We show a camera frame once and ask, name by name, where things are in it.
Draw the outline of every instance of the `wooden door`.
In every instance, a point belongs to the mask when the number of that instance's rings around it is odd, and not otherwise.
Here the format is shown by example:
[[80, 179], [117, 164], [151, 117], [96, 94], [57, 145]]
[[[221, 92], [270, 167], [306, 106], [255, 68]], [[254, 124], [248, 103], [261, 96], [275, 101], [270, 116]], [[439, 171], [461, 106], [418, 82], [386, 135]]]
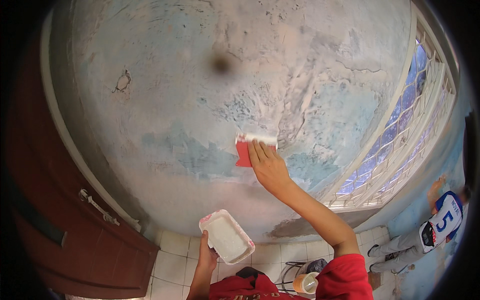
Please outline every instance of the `wooden door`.
[[[12, 209], [20, 238], [40, 277], [54, 291], [75, 296], [144, 296], [158, 247], [100, 198], [63, 145], [44, 96], [38, 37], [17, 78], [4, 155], [14, 185], [30, 211], [44, 218], [50, 228], [42, 231], [23, 210]], [[107, 222], [92, 204], [82, 201], [81, 189], [119, 225]]]

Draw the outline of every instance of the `gray pants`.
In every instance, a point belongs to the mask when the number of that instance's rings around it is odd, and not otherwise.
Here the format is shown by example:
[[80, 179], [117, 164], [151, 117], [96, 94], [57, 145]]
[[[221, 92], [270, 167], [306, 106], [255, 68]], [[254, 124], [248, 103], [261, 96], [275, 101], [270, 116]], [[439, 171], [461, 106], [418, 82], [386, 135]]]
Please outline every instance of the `gray pants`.
[[407, 264], [416, 262], [426, 253], [423, 253], [423, 243], [420, 239], [418, 228], [394, 237], [388, 244], [375, 247], [370, 251], [370, 257], [379, 257], [391, 253], [402, 251], [396, 258], [372, 265], [371, 270], [374, 273], [380, 273], [386, 270], [392, 270], [394, 273], [401, 271]]

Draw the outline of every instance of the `door latch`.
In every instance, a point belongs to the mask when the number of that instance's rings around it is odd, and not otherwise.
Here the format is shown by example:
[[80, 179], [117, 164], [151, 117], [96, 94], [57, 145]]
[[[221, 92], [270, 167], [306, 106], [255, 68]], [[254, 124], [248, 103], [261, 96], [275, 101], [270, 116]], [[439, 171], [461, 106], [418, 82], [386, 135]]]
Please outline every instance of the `door latch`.
[[98, 204], [93, 201], [92, 196], [89, 196], [87, 193], [86, 189], [81, 189], [78, 192], [78, 195], [80, 196], [80, 200], [85, 201], [87, 200], [88, 203], [91, 203], [96, 209], [98, 209], [99, 212], [103, 214], [103, 219], [109, 223], [116, 224], [117, 226], [120, 226], [120, 223], [117, 221], [117, 218], [112, 217], [108, 212], [106, 212], [103, 208], [98, 206]]

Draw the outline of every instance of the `red shirt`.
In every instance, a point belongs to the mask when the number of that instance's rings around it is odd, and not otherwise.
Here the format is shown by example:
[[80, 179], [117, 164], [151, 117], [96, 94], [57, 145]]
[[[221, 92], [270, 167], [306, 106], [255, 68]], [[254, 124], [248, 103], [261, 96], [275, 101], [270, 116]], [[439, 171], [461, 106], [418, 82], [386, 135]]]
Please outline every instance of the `red shirt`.
[[[365, 258], [360, 254], [347, 254], [329, 262], [317, 276], [316, 299], [373, 300], [372, 287], [368, 283]], [[231, 276], [210, 286], [210, 300], [286, 300], [305, 299], [301, 296], [281, 293], [266, 275], [254, 277]]]

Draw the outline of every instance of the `white jersey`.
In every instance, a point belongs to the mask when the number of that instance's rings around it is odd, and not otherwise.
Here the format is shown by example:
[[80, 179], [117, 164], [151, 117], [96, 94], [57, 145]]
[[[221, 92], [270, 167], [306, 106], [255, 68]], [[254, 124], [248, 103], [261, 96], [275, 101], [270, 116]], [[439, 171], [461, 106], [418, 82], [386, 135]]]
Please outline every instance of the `white jersey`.
[[462, 204], [452, 191], [443, 194], [435, 202], [435, 207], [438, 212], [419, 229], [424, 253], [440, 245], [447, 237], [451, 239], [463, 218]]

